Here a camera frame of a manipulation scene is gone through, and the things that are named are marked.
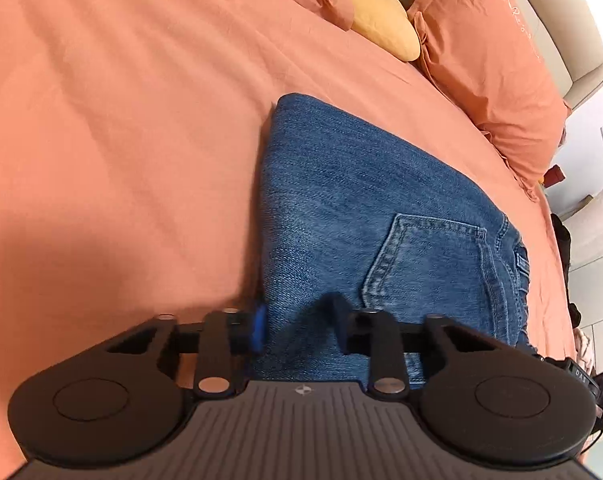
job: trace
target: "beige headboard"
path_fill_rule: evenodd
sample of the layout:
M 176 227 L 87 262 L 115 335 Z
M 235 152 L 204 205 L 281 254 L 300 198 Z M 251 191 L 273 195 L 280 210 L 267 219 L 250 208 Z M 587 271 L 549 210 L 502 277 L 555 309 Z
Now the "beige headboard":
M 408 8 L 414 0 L 400 0 Z M 517 0 L 559 92 L 575 109 L 603 85 L 603 43 L 585 0 Z

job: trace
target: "ribbed surface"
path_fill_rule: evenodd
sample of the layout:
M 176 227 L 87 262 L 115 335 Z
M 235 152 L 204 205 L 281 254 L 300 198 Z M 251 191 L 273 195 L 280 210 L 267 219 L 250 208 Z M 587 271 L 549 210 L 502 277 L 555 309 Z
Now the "ribbed surface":
M 576 463 L 537 472 L 465 463 L 434 444 L 403 405 L 356 383 L 253 381 L 236 399 L 202 404 L 167 446 L 107 470 L 33 462 L 14 480 L 587 480 Z

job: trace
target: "bed sheet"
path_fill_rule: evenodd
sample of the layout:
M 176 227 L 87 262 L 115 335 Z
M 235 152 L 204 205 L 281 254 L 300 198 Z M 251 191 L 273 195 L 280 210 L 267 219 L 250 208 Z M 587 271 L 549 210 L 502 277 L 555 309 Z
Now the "bed sheet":
M 0 0 L 0 479 L 23 460 L 6 407 L 26 377 L 254 297 L 256 168 L 288 92 L 476 182 L 528 247 L 531 341 L 574 356 L 547 202 L 411 65 L 292 0 Z

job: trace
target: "black device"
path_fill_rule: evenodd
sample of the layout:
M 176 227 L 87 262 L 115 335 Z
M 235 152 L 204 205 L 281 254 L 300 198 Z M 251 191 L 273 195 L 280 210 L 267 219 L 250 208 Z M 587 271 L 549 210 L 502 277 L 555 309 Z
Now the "black device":
M 339 294 L 322 306 L 341 351 L 369 356 L 367 384 L 248 380 L 263 317 L 158 316 L 15 391 L 28 462 L 13 480 L 595 478 L 575 457 L 603 428 L 603 374 L 445 317 L 399 323 Z M 405 352 L 421 354 L 420 390 Z M 192 389 L 174 382 L 185 353 Z

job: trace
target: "blue denim jeans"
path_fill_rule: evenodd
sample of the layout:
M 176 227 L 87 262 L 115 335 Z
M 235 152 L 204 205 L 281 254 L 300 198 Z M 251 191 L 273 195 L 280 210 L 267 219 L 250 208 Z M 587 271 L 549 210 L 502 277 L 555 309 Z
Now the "blue denim jeans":
M 318 305 L 421 323 L 443 314 L 509 345 L 527 343 L 527 253 L 471 180 L 398 137 L 315 98 L 282 97 L 261 179 L 267 343 L 254 376 L 365 383 Z M 421 365 L 407 354 L 411 386 Z

